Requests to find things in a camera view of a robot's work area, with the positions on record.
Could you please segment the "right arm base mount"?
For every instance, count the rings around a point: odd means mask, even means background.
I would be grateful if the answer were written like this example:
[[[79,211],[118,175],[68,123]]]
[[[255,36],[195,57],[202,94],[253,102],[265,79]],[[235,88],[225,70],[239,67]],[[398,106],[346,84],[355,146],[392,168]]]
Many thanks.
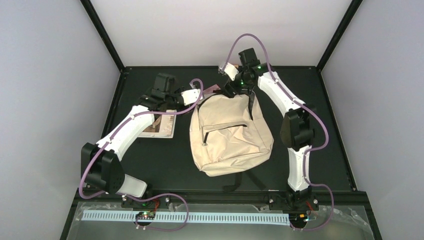
[[[284,213],[305,213],[318,211],[319,205],[315,203],[315,196],[311,193],[293,193],[291,191],[273,191],[268,194],[268,206],[273,211]]]

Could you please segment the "beige canvas backpack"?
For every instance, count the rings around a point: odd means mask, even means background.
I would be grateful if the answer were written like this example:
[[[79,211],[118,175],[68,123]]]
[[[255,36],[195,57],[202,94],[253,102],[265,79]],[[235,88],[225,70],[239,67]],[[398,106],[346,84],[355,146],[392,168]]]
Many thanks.
[[[237,190],[244,174],[259,190],[266,189],[251,169],[270,159],[274,138],[255,93],[229,97],[215,89],[206,94],[191,115],[189,140],[199,171],[209,177],[235,176],[224,192]]]

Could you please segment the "pink illustrated paperback book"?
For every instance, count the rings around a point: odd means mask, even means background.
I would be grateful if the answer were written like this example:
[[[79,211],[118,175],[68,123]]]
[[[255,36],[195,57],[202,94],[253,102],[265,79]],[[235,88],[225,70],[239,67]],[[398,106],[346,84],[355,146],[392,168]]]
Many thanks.
[[[204,98],[209,98],[210,96],[213,96],[213,95],[216,95],[216,94],[220,94],[220,93],[222,93],[221,88],[217,84],[215,84],[215,85],[213,85],[211,87],[208,87],[207,89],[205,89],[203,91],[203,97]]]

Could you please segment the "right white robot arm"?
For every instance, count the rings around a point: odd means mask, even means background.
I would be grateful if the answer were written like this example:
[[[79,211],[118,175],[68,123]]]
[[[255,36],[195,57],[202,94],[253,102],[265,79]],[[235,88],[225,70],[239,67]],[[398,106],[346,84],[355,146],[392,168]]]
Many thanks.
[[[241,51],[238,56],[240,66],[223,63],[218,67],[220,73],[229,77],[224,88],[231,97],[250,94],[254,88],[258,88],[278,108],[283,117],[280,138],[289,158],[289,190],[284,200],[290,209],[299,209],[311,194],[309,150],[315,139],[315,130],[310,124],[311,115],[305,109],[305,102],[283,84],[269,63],[260,62],[253,48]]]

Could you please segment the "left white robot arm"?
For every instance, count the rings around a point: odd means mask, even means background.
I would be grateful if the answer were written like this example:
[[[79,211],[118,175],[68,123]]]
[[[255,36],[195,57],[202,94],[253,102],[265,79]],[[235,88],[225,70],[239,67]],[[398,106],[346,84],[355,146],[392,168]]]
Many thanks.
[[[201,79],[191,80],[190,89],[175,88],[175,83],[175,76],[159,73],[153,87],[139,98],[123,121],[95,144],[88,142],[82,147],[81,158],[88,164],[78,187],[80,197],[91,199],[108,193],[140,199],[144,195],[147,183],[126,174],[121,161],[133,142],[160,116],[185,114],[203,98]]]

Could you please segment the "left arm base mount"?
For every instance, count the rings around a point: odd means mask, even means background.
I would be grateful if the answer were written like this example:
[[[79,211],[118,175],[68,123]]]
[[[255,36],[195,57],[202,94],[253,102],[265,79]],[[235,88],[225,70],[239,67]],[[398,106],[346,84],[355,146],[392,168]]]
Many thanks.
[[[126,195],[121,200],[121,207],[153,210],[167,205],[170,197],[169,193],[159,193],[157,191],[148,190],[142,197]]]

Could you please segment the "white coffee cover book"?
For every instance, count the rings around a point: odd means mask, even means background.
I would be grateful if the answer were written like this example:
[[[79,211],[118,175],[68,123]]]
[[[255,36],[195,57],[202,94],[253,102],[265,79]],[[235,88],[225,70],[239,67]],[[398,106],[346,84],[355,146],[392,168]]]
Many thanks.
[[[150,126],[145,128],[139,138],[172,139],[175,132],[176,116],[160,115]]]

